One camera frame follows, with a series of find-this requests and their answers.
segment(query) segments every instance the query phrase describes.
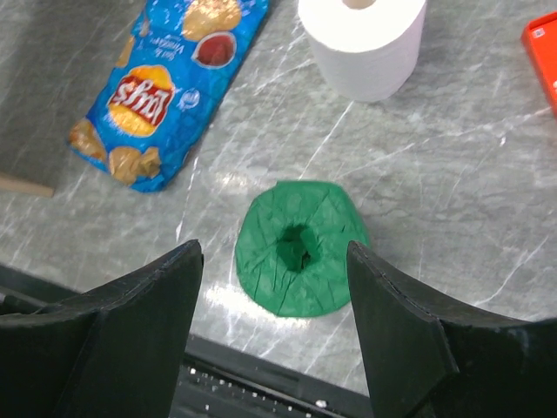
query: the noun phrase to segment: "red sauce image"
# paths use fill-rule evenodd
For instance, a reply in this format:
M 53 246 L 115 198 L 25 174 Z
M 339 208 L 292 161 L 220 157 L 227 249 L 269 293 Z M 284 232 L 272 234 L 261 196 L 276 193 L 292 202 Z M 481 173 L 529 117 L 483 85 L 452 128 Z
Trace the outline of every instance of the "red sauce image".
M 236 54 L 236 39 L 229 32 L 217 32 L 199 41 L 193 59 L 206 67 L 228 65 Z

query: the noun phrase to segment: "green plastic bag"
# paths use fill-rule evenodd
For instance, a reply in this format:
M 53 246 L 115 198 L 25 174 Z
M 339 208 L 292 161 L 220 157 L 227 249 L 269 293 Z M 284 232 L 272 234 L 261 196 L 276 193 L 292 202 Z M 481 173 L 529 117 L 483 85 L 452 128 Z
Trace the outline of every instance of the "green plastic bag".
M 240 284 L 278 316 L 313 317 L 350 301 L 346 249 L 369 246 L 366 226 L 338 185 L 279 182 L 255 198 L 236 243 Z

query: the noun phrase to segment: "wooden stick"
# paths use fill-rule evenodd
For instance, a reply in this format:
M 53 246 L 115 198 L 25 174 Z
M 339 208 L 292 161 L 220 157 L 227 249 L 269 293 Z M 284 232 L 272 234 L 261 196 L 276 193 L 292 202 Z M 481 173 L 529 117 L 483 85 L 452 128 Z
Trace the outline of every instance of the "wooden stick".
M 375 0 L 343 0 L 351 9 L 365 9 L 375 3 Z
M 17 179 L 8 174 L 0 173 L 0 189 L 9 192 L 19 192 L 51 198 L 54 196 L 54 189 L 46 185 L 38 185 L 27 180 Z

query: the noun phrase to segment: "marble countertop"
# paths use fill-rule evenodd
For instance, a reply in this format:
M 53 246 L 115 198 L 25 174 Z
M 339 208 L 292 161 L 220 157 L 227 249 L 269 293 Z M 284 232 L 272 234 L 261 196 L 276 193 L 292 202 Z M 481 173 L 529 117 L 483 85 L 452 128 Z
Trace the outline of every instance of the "marble countertop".
M 198 238 L 194 333 L 365 393 L 350 307 L 275 318 L 243 294 L 233 265 L 253 198 L 277 179 L 323 179 L 350 193 L 373 249 L 404 272 L 497 313 L 557 315 L 557 123 L 520 43 L 554 3 L 431 2 L 409 81 L 358 104 L 323 82 L 296 2 L 272 1 L 200 147 L 153 195 L 64 145 L 142 3 L 0 3 L 0 171 L 57 189 L 0 192 L 0 263 L 85 291 Z

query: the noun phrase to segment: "bag of chips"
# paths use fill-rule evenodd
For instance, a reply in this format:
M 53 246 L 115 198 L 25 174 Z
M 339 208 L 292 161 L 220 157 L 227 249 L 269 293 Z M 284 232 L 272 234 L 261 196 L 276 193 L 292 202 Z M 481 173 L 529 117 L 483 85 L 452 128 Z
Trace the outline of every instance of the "bag of chips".
M 268 2 L 148 0 L 70 147 L 132 189 L 163 189 L 210 123 Z

